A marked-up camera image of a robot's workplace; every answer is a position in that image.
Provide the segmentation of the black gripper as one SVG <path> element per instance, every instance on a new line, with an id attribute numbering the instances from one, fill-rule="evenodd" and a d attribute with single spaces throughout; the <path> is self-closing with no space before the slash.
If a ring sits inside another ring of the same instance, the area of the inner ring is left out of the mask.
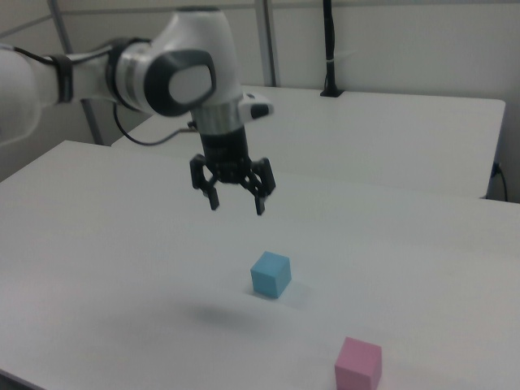
<path id="1" fill-rule="evenodd" d="M 252 161 L 245 128 L 220 135 L 201 134 L 204 151 L 195 155 L 189 163 L 192 186 L 200 189 L 209 200 L 210 208 L 219 207 L 219 197 L 215 184 L 217 181 L 225 184 L 240 184 L 254 197 L 257 215 L 265 211 L 265 201 L 275 190 L 275 177 L 268 158 Z M 205 169 L 210 170 L 209 179 Z"/>

